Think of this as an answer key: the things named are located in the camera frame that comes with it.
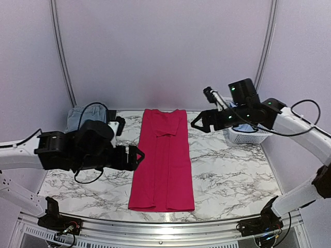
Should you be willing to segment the magenta t-shirt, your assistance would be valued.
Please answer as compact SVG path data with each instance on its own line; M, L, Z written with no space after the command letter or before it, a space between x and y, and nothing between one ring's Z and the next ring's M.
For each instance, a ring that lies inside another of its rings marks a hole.
M187 112L146 109L138 148L145 158L134 171L128 208L142 212L194 211Z

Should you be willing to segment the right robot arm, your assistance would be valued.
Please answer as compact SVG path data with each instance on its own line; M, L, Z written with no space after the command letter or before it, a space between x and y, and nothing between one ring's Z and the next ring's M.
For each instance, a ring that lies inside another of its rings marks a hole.
M283 215L308 206L320 198L330 198L330 134L275 98L260 101L251 79L231 83L229 90L234 107L228 106L216 90L205 88L205 97L209 103L216 105L216 109L202 111L191 122L191 126L209 133L211 129L218 131L248 124L274 135L289 137L322 163L311 179L287 194L272 198L258 218L241 221L241 229L258 228L260 231L268 231L281 224Z

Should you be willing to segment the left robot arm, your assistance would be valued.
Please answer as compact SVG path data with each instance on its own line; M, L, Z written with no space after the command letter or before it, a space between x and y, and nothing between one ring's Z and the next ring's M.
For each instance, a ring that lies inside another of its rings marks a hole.
M1 144L1 198L27 210L38 218L39 224L55 230L71 223L60 214L58 202L41 197L12 181L4 174L7 169L34 168L45 171L60 169L76 176L83 170L104 168L135 171L145 154L136 146L119 146L116 138L125 120L116 117L105 123L86 120L77 130L42 132L38 130L27 139L14 144Z

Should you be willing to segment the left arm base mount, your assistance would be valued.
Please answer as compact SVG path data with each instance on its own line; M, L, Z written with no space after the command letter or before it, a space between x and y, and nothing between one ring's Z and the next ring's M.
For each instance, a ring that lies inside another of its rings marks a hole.
M62 233L65 229L73 226L73 230L69 230L69 234L74 234L75 236L80 234L82 227L82 219L73 218L70 216L60 215L54 217L51 215L45 215L38 219L38 226Z

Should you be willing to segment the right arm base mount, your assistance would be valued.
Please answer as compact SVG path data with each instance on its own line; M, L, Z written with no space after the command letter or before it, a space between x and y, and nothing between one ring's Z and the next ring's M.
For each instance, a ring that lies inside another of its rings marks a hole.
M242 237L252 236L267 233L274 230L280 230L283 227L283 222L276 218L275 221L263 219L262 217L250 218L239 221L236 225Z

